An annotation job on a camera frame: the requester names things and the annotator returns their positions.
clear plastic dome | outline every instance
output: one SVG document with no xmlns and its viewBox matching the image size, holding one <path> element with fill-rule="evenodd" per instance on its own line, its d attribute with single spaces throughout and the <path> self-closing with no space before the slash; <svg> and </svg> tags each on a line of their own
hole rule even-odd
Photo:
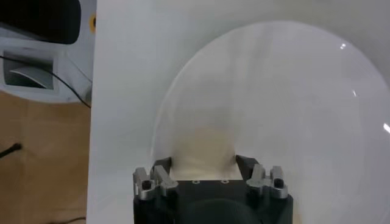
<svg viewBox="0 0 390 224">
<path fill-rule="evenodd" d="M 390 223 L 389 86 L 331 33 L 258 23 L 200 50 L 161 106 L 153 157 L 213 135 L 227 142 L 216 147 L 223 152 L 282 166 L 297 222 Z"/>
</svg>

black cover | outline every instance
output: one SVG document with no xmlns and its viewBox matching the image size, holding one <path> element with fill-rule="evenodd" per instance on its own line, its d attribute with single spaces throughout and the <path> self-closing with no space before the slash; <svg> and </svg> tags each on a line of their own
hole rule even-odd
<svg viewBox="0 0 390 224">
<path fill-rule="evenodd" d="M 73 44 L 80 20 L 79 0 L 0 0 L 0 27 L 37 40 Z"/>
</svg>

white surface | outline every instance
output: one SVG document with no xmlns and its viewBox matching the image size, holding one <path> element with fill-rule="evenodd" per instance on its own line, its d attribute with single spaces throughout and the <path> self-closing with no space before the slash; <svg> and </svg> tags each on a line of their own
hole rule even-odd
<svg viewBox="0 0 390 224">
<path fill-rule="evenodd" d="M 299 23 L 259 23 L 214 40 L 183 68 L 163 102 L 154 158 L 177 154 L 191 136 L 213 150 L 199 131 L 218 130 L 237 154 L 283 167 L 302 223 L 383 224 L 388 123 L 389 89 L 354 46 Z"/>
<path fill-rule="evenodd" d="M 390 74 L 389 1 L 99 1 L 88 223 L 132 223 L 132 172 L 148 166 L 153 125 L 173 78 L 214 38 L 249 23 L 324 27 Z"/>
<path fill-rule="evenodd" d="M 82 8 L 80 34 L 74 44 L 56 44 L 31 40 L 18 33 L 0 29 L 0 52 L 4 49 L 16 49 L 26 53 L 29 49 L 51 54 L 55 59 L 54 72 L 72 86 L 82 97 L 90 91 L 93 76 L 93 57 L 95 34 L 90 31 L 90 17 L 96 13 L 96 0 L 79 0 Z M 0 78 L 2 77 L 0 60 Z M 0 89 L 10 94 L 41 102 L 65 103 L 78 102 L 79 99 L 64 84 L 56 83 L 58 90 L 7 86 L 0 81 Z"/>
</svg>

